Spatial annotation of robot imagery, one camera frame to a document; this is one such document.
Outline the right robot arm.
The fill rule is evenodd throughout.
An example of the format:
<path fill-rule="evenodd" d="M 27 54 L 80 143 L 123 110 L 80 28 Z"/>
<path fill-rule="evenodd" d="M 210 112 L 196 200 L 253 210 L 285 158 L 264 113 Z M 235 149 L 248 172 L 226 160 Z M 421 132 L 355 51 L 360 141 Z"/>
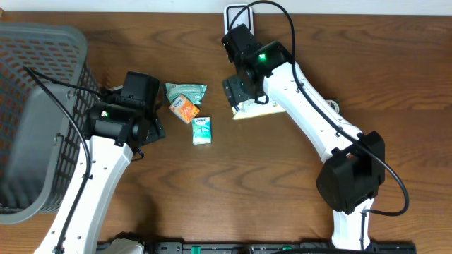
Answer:
<path fill-rule="evenodd" d="M 245 25 L 232 28 L 222 43 L 242 80 L 244 93 L 266 95 L 279 104 L 323 162 L 316 187 L 333 209 L 332 244 L 339 249 L 368 249 L 369 218 L 363 211 L 373 205 L 385 181 L 385 169 L 354 142 L 382 159 L 382 137 L 375 131 L 363 134 L 339 115 L 311 86 L 281 43 L 262 45 Z"/>

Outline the orange tissue pack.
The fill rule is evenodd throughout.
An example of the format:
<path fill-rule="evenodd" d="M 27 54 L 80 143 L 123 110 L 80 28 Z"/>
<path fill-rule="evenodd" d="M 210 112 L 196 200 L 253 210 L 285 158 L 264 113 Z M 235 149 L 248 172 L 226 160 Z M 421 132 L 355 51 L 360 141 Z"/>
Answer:
<path fill-rule="evenodd" d="M 191 123 L 200 112 L 200 109 L 184 95 L 177 96 L 169 106 L 169 109 L 184 123 Z"/>

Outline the teal Kleenex tissue pack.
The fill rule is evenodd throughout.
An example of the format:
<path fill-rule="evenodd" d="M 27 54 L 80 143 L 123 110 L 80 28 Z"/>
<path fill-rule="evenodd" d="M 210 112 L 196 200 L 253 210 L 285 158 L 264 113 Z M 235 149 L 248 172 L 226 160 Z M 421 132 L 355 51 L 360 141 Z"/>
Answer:
<path fill-rule="evenodd" d="M 197 117 L 191 123 L 193 144 L 210 144 L 212 141 L 210 117 Z"/>

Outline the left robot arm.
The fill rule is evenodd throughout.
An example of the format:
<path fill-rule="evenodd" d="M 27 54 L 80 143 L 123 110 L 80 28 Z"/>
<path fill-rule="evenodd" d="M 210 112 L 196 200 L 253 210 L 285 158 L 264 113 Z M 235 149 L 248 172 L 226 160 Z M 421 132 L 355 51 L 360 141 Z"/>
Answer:
<path fill-rule="evenodd" d="M 119 179 L 142 146 L 165 136 L 156 114 L 160 87 L 157 78 L 129 71 L 86 111 L 76 168 L 37 253 L 95 253 Z"/>

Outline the yellow wet wipes pack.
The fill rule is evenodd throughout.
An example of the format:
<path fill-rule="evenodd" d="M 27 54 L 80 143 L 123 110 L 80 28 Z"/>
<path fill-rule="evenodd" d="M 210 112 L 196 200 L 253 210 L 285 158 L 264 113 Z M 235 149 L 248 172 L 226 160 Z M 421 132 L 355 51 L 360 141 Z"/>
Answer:
<path fill-rule="evenodd" d="M 248 99 L 247 101 L 240 102 L 237 106 L 232 107 L 232 119 L 250 119 L 282 112 L 285 112 L 285 110 L 274 100 L 270 99 L 267 104 L 257 104 L 253 99 Z"/>

